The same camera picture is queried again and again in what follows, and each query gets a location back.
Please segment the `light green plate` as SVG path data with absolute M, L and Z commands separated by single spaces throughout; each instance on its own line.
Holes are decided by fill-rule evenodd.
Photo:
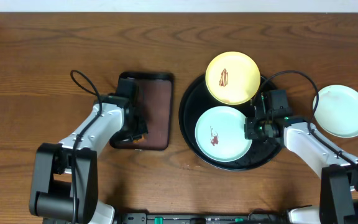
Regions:
M 244 137 L 246 116 L 228 106 L 216 106 L 197 120 L 195 139 L 201 152 L 218 162 L 232 162 L 244 156 L 252 145 Z
M 358 136 L 358 92 L 344 85 L 329 85 L 318 95 L 312 107 L 321 128 L 340 138 Z

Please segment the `yellow plate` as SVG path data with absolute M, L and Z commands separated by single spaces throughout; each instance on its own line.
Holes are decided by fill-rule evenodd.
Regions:
M 241 52 L 224 52 L 209 63 L 205 82 L 210 94 L 221 103 L 240 105 L 249 101 L 259 89 L 257 64 Z

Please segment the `green orange sponge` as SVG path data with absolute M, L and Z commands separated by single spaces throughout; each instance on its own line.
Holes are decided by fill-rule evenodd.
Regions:
M 142 137 L 140 139 L 133 140 L 132 143 L 138 144 L 138 143 L 142 142 L 143 140 L 144 140 L 144 138 Z

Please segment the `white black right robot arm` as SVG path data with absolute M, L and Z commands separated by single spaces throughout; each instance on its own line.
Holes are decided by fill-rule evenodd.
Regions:
M 358 223 L 358 157 L 343 151 L 301 116 L 285 90 L 258 93 L 255 115 L 245 119 L 245 138 L 268 140 L 300 157 L 320 178 L 319 206 L 288 211 L 289 223 Z

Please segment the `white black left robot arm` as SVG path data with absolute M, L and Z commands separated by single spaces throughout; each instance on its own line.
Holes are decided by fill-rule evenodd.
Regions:
M 119 80 L 98 95 L 90 115 L 57 144 L 43 143 L 35 155 L 29 211 L 47 223 L 113 223 L 115 210 L 98 198 L 98 156 L 107 143 L 142 139 L 145 120 L 137 107 L 139 85 Z

